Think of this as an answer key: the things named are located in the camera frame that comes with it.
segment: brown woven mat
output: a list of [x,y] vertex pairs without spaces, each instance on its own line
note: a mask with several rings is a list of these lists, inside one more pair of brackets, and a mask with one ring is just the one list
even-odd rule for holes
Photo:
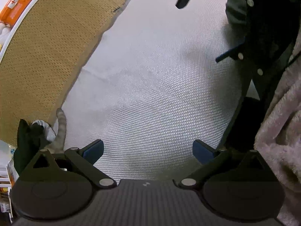
[[124,2],[38,0],[0,63],[0,140],[16,145],[20,118],[53,123],[97,37]]

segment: pink plush fabric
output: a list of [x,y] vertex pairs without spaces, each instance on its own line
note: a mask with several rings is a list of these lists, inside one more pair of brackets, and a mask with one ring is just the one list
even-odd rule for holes
[[282,75],[255,138],[257,149],[285,190],[278,219],[301,225],[301,57]]

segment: striped tail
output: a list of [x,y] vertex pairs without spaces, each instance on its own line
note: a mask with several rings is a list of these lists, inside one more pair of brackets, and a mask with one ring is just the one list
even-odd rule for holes
[[67,130],[67,120],[64,111],[61,108],[58,108],[56,111],[56,115],[58,118],[58,134],[55,137],[54,141],[46,145],[45,147],[52,154],[64,152],[63,149],[64,149],[65,138],[66,138],[66,130]]

